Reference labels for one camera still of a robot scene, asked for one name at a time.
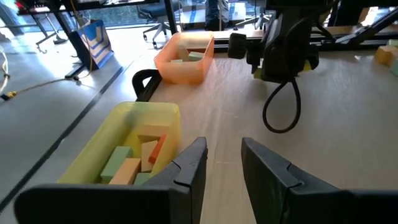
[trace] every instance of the shopping bag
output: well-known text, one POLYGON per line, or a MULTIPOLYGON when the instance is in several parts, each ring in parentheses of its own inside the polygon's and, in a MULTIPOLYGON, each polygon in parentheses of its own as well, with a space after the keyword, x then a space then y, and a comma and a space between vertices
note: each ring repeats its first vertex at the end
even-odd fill
POLYGON ((87 69, 90 69, 90 60, 93 61, 93 70, 97 70, 113 55, 111 42, 102 20, 91 20, 88 25, 70 33, 69 39, 87 69))

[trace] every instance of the light wood tabletop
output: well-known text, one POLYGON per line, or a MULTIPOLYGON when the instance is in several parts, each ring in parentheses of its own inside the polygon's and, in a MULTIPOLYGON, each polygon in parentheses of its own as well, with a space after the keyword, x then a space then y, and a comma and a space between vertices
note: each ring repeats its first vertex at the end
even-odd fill
MULTIPOLYGON (((180 150, 199 136, 207 139, 201 222, 255 223, 243 179, 242 137, 342 189, 398 188, 398 78, 374 62, 373 53, 321 53, 319 67, 297 79, 302 115, 287 134, 274 134, 262 123, 262 108, 277 84, 253 79, 245 60, 216 54, 201 85, 161 83, 151 101, 179 105, 180 150)), ((271 103, 269 121, 284 128, 294 113, 287 85, 271 103)))

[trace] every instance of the yellow plastic bin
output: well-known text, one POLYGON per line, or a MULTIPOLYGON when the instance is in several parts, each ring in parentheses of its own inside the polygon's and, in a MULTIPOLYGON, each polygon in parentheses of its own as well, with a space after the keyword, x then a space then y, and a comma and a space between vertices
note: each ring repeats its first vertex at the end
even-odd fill
POLYGON ((100 173, 116 146, 122 146, 126 138, 132 138, 127 142, 141 150, 141 142, 135 133, 140 125, 146 124, 170 128, 151 175, 159 173, 174 158, 180 142, 178 106, 173 103, 124 102, 110 112, 58 183, 99 184, 100 173))
POLYGON ((204 81, 213 56, 212 32, 176 33, 155 57, 155 65, 167 83, 199 84, 204 81), (178 59, 180 44, 183 44, 188 51, 204 52, 204 57, 197 62, 171 62, 178 59))

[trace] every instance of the yellow cable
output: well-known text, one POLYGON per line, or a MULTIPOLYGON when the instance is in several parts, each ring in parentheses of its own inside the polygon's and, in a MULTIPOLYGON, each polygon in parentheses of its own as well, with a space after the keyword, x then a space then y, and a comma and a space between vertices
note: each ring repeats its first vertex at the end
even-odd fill
MULTIPOLYGON (((73 3, 73 0, 70 0, 70 4, 72 5, 72 9, 73 9, 73 13, 74 13, 74 15, 75 15, 75 17, 76 17, 76 21, 79 23, 79 26, 81 27, 81 31, 83 32, 83 35, 86 37, 86 43, 87 43, 87 46, 88 46, 88 52, 89 52, 89 57, 90 57, 90 70, 88 71, 88 74, 87 74, 87 75, 85 75, 84 77, 79 78, 79 79, 82 79, 82 78, 86 78, 87 76, 89 76, 90 73, 93 71, 93 59, 91 58, 91 46, 90 46, 90 43, 88 42, 88 37, 87 37, 87 35, 86 35, 86 33, 85 33, 85 30, 84 30, 84 28, 83 28, 84 24, 82 25, 82 24, 79 22, 79 20, 77 19, 77 16, 76 16, 76 15, 77 15, 77 10, 76 10, 76 8, 75 8, 75 5, 74 5, 74 3, 73 3)), ((6 61, 5 61, 5 62, 3 63, 3 65, 2 65, 2 70, 3 70, 5 73, 8 74, 8 66, 6 65, 6 63, 7 63, 7 58, 6 58, 5 54, 3 54, 3 55, 4 55, 5 59, 6 59, 6 61)), ((41 83, 41 84, 37 84, 37 85, 31 86, 31 87, 25 88, 25 89, 23 89, 23 90, 19 90, 19 91, 10 91, 10 92, 8 92, 6 95, 7 95, 9 98, 13 98, 13 97, 15 97, 17 94, 20 94, 20 93, 23 93, 23 92, 32 90, 32 89, 34 89, 34 88, 38 88, 38 87, 41 87, 41 86, 45 86, 45 85, 48 85, 48 84, 51 84, 51 83, 63 81, 63 80, 68 80, 68 79, 66 79, 66 78, 61 78, 61 79, 58 79, 58 80, 52 80, 52 81, 49 81, 49 82, 45 82, 45 83, 41 83)))

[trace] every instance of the orange plastic bin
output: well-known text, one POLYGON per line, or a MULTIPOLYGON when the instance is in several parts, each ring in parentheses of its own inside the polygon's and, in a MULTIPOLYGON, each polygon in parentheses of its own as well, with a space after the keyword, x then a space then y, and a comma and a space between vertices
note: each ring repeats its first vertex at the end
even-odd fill
POLYGON ((155 57, 155 65, 167 83, 199 84, 204 81, 213 56, 212 32, 176 33, 155 57), (204 52, 204 57, 197 62, 171 62, 178 59, 178 47, 182 43, 188 51, 204 52))

